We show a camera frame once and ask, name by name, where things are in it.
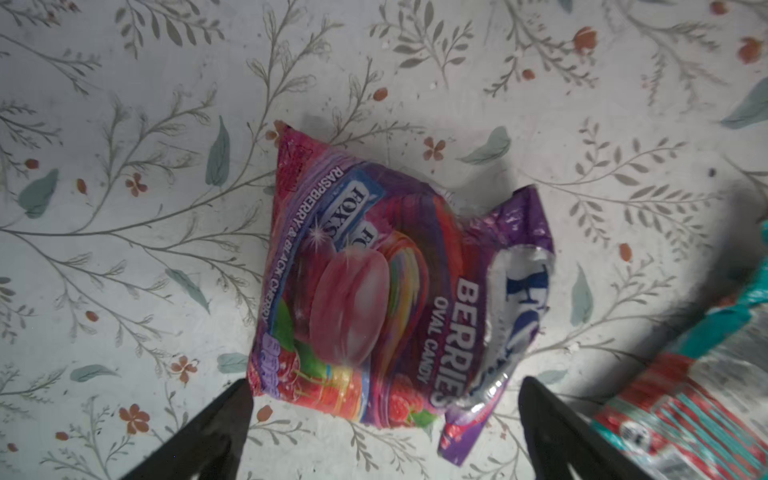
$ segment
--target plastic wrapper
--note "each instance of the plastic wrapper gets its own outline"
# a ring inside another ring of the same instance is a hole
[[[461,464],[545,311],[536,190],[457,218],[428,184],[287,127],[271,239],[253,393],[378,428],[445,413],[440,453]]]
[[[664,350],[593,427],[658,480],[766,478],[766,302],[764,260],[735,303],[710,310]]]

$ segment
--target teal leaf print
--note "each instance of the teal leaf print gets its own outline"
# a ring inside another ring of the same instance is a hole
[[[216,358],[219,364],[219,372],[243,373],[248,367],[248,355],[242,353],[222,353]]]
[[[578,265],[576,283],[571,289],[571,325],[580,326],[588,322],[592,316],[593,307],[592,291],[589,289],[584,269]]]
[[[466,157],[459,158],[459,161],[470,165],[483,165],[489,161],[503,157],[509,151],[512,140],[507,135],[505,127],[496,127],[488,136],[485,145],[473,151]]]
[[[567,370],[545,370],[536,375],[536,379],[545,385],[554,385],[565,378]]]
[[[558,3],[567,13],[574,11],[574,0],[558,0]]]
[[[72,373],[69,374],[69,379],[75,382],[83,383],[100,375],[119,376],[117,373],[103,365],[94,364],[82,366],[79,369],[72,370]]]
[[[205,170],[206,185],[221,187],[230,176],[230,134],[224,127],[224,120],[219,115],[219,136],[210,146],[208,167]]]
[[[58,168],[54,168],[48,175],[31,182],[22,190],[18,195],[18,205],[25,210],[27,217],[40,218],[51,202],[57,182]]]
[[[181,270],[167,268],[165,269],[165,274],[168,275],[171,280],[181,285],[181,287],[187,291],[187,294],[192,297],[192,300],[198,302],[203,306],[206,312],[210,313],[208,302],[205,300],[205,295],[203,295],[203,292],[200,291],[200,288],[197,285],[192,283],[192,280],[190,280],[190,277],[188,277],[186,273]]]
[[[736,130],[765,120],[768,120],[768,77],[758,81],[736,110],[720,123]]]

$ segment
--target black object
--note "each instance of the black object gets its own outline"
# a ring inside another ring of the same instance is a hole
[[[651,480],[533,377],[525,377],[518,397],[520,420],[537,480],[581,478]]]
[[[234,480],[252,412],[248,382],[237,380],[123,480]]]

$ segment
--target candy image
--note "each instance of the candy image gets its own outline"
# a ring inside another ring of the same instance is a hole
[[[376,362],[384,375],[395,356],[400,339],[406,334],[411,316],[424,308],[429,277],[424,256],[407,235],[392,232],[379,248],[389,265],[389,304],[386,323],[379,339]]]
[[[310,315],[310,345],[324,362],[358,366],[384,323],[389,265],[376,250],[351,245],[329,262]]]
[[[296,282],[293,285],[293,334],[306,343],[310,339],[310,312],[315,292],[336,249],[330,237],[320,228],[313,229],[299,249],[301,255],[296,262]]]

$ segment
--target floral pattern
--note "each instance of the floral pattern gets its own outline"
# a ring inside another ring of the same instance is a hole
[[[766,25],[754,0],[0,0],[0,477],[120,478],[244,375],[290,124],[483,206],[536,183],[557,272],[461,468],[437,426],[258,398],[238,478],[533,478],[523,376],[593,412],[680,332],[733,205],[768,218]]]

